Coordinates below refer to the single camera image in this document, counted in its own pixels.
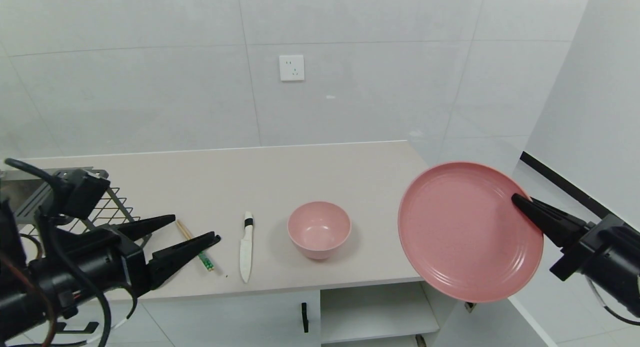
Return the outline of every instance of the robotic arm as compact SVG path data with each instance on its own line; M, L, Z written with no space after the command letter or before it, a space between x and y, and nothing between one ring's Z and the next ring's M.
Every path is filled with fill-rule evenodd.
M175 221L174 215L116 226L106 224L77 235L58 226L74 218L89 217L110 182L83 169L60 178L19 160L8 158L4 162L41 178L51 192L35 215L45 256L29 263L9 202L0 202L0 346L4 346L2 341L46 320L50 329L42 346L49 346L56 332L57 317L71 318L77 315L80 304L96 298L104 315L98 344L103 347L111 328L104 292L125 288L136 301L221 240L210 231L153 252L153 258L146 263L142 248L134 241Z
M640 233L614 214L601 222L585 222L535 198L519 194L514 205L564 254L550 269L562 281L578 272L587 281L599 303L613 317L631 325L640 322L621 317L603 302L598 284L635 317L640 318Z

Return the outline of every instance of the wall outlet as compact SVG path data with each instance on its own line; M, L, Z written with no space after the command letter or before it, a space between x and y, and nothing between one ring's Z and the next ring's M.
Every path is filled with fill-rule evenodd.
M281 81L305 80L305 57L303 55L281 55L279 62Z

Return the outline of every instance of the white ceramic knife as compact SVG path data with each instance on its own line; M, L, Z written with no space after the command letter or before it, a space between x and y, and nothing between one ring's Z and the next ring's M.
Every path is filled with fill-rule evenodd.
M251 274L251 255L254 246L254 216L244 213L244 237L240 240L240 276L244 283L249 282Z

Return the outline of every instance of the beige countertop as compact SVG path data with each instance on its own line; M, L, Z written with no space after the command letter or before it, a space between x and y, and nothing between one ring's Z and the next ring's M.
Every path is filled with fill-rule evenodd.
M215 231L208 249L215 271L195 258L143 298L231 295L420 281L398 238L398 206L409 183L427 169L406 141L215 149L39 158L41 168L107 170L126 205L143 218L175 214L195 235ZM329 201L352 220L352 233L323 261L295 249L289 215L306 202ZM240 277L243 217L255 227L249 283ZM153 251L182 242L173 225L153 234Z

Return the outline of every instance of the chopsticks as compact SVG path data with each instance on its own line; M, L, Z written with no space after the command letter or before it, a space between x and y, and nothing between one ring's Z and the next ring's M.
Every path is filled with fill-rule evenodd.
M187 229L187 227L185 227L184 224L182 224L182 222L180 222L179 219L175 220L175 225L178 226L178 230L180 230L180 232L184 236L185 240L193 240L194 239L194 235L192 235L192 233ZM205 253L205 251L200 252L198 254L198 258L200 258L200 261L202 262L202 265L204 265L204 267L206 268L207 271L211 272L211 271L215 270L215 267L214 267L213 263L208 258L208 256Z

